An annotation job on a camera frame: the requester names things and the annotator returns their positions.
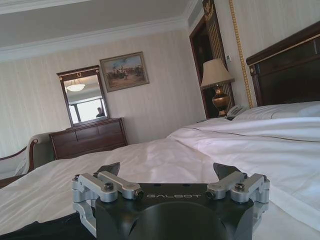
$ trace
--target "mirror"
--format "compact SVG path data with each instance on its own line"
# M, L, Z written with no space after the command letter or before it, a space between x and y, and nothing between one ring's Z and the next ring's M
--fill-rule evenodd
M99 66L57 73L71 126L108 118Z

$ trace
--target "telephone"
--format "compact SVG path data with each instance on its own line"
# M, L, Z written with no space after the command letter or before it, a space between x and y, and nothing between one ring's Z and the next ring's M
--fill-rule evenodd
M240 106L240 105L235 105L234 107L232 107L228 113L226 114L226 118L228 120L232 120L234 119L236 116L238 116L239 114L243 113L245 110L247 110L246 107L244 106Z

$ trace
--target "framed painting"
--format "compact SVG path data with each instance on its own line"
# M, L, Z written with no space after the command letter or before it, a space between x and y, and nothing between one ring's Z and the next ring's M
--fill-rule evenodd
M100 60L107 92L148 84L143 52Z

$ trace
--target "wooden headboard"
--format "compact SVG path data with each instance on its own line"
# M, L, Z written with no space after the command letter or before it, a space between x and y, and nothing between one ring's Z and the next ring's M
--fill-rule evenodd
M320 101L320 21L246 63L258 106Z

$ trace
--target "pillow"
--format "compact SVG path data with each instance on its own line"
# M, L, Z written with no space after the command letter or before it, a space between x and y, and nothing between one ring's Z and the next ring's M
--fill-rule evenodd
M241 113L236 116L234 120L264 120L302 117L320 117L320 101L259 106Z

